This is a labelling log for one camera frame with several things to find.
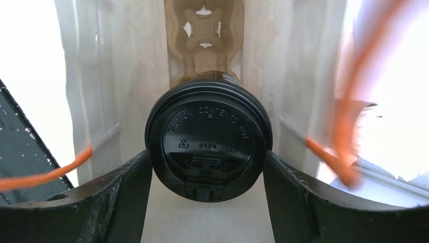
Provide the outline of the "beige paper takeout bag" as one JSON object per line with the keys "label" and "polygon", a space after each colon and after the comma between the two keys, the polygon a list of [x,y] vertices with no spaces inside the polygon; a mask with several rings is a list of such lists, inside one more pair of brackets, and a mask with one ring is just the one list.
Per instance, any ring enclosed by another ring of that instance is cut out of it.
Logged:
{"label": "beige paper takeout bag", "polygon": [[[16,49],[3,57],[1,83],[58,165],[94,148],[72,189],[149,151],[149,114],[183,71],[167,46],[164,2],[1,1],[1,45]],[[268,113],[267,151],[316,178],[316,157],[284,123],[330,143],[347,2],[243,2],[232,70]],[[207,203],[169,190],[152,166],[140,242],[275,242],[263,170],[242,195]]]}

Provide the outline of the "single black coffee cup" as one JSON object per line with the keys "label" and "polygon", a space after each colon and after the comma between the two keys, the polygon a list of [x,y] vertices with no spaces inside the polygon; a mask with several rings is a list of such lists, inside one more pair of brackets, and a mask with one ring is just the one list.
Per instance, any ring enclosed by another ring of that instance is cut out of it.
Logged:
{"label": "single black coffee cup", "polygon": [[239,80],[231,74],[222,71],[205,71],[189,81],[177,86],[180,89],[195,89],[209,91],[217,88],[243,88]]}

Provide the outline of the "black cup lid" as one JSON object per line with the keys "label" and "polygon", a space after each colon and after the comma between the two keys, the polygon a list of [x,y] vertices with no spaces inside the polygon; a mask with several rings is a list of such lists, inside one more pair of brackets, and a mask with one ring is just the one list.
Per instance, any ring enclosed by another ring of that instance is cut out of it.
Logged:
{"label": "black cup lid", "polygon": [[247,192],[273,147],[268,113],[243,87],[202,80],[154,104],[145,145],[158,179],[184,198],[215,203]]}

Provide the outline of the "single brown pulp carrier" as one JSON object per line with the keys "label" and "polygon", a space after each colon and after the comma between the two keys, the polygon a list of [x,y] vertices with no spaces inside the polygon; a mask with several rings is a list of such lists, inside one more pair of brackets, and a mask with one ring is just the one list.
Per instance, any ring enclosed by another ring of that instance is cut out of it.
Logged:
{"label": "single brown pulp carrier", "polygon": [[206,71],[237,76],[231,63],[243,44],[243,1],[165,1],[164,9],[167,46],[183,68],[170,87]]}

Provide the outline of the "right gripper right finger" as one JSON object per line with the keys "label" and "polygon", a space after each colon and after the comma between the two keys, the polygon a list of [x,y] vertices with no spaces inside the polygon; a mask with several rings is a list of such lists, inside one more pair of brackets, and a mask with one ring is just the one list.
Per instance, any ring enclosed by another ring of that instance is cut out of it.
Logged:
{"label": "right gripper right finger", "polygon": [[336,189],[267,151],[264,185],[275,242],[428,242],[428,207]]}

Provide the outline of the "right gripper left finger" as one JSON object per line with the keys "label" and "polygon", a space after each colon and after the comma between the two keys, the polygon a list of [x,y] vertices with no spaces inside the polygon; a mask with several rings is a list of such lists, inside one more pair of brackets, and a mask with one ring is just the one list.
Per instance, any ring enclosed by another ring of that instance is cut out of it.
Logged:
{"label": "right gripper left finger", "polygon": [[149,151],[45,201],[1,207],[1,242],[140,242],[152,179]]}

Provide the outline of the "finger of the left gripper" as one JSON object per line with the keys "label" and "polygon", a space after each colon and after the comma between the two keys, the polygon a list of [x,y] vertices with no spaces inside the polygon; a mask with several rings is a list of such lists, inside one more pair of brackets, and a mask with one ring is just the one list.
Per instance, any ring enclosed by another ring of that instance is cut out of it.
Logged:
{"label": "finger of the left gripper", "polygon": [[[58,166],[6,85],[1,83],[1,178],[47,173]],[[72,188],[70,180],[63,176],[37,187],[1,192],[1,205],[45,200]]]}

